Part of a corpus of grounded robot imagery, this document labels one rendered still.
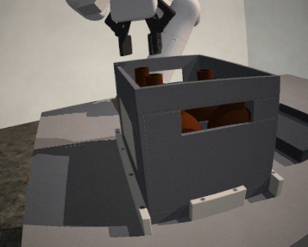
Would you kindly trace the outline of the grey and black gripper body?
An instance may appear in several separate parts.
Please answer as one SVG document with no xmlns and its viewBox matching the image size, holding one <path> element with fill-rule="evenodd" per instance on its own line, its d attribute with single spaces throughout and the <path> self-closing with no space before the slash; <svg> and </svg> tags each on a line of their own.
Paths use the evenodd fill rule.
<svg viewBox="0 0 308 247">
<path fill-rule="evenodd" d="M 157 6 L 158 0 L 110 0 L 110 15 L 113 22 L 142 21 L 155 13 L 162 18 L 164 12 Z"/>
</svg>

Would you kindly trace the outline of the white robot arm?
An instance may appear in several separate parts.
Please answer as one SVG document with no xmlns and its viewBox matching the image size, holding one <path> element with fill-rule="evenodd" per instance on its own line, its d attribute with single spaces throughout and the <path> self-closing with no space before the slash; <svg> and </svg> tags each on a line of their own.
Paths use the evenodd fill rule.
<svg viewBox="0 0 308 247">
<path fill-rule="evenodd" d="M 85 19 L 99 21 L 105 17 L 110 0 L 66 0 L 67 4 Z M 161 33 L 161 54 L 148 55 L 148 58 L 182 55 L 193 27 L 201 20 L 201 9 L 198 0 L 173 0 L 166 3 L 176 12 L 176 15 Z M 107 6 L 107 7 L 106 7 Z M 94 15 L 93 15 L 94 14 Z M 197 21 L 196 21 L 197 18 Z M 195 22 L 195 25 L 194 25 Z M 175 69 L 174 69 L 175 70 Z M 174 70 L 151 72 L 162 73 L 163 84 L 169 83 Z"/>
</svg>

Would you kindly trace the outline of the dark grey crate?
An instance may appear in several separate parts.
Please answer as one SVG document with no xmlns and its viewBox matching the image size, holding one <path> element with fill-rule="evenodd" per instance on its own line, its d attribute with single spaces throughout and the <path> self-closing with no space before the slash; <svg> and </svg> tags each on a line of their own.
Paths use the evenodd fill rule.
<svg viewBox="0 0 308 247">
<path fill-rule="evenodd" d="M 182 69 L 183 81 L 139 87 L 137 67 Z M 198 81 L 199 69 L 212 70 L 213 79 Z M 114 72 L 123 142 L 151 225 L 189 217 L 190 200 L 240 186 L 245 199 L 268 191 L 279 75 L 202 54 L 115 62 Z M 251 121 L 207 129 L 208 120 L 182 133 L 180 111 L 239 102 Z"/>
</svg>

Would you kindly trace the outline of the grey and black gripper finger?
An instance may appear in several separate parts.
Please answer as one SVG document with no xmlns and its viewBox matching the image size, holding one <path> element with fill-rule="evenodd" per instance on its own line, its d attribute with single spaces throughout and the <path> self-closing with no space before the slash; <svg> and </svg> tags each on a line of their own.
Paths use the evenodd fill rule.
<svg viewBox="0 0 308 247">
<path fill-rule="evenodd" d="M 159 19 L 156 13 L 155 16 L 145 19 L 150 30 L 150 34 L 148 34 L 148 51 L 150 55 L 161 54 L 161 33 L 176 14 L 163 0 L 158 0 L 158 7 L 164 12 L 162 18 Z"/>
<path fill-rule="evenodd" d="M 110 13 L 104 21 L 110 29 L 118 36 L 120 56 L 126 56 L 133 53 L 131 36 L 128 35 L 131 21 L 113 22 Z"/>
</svg>

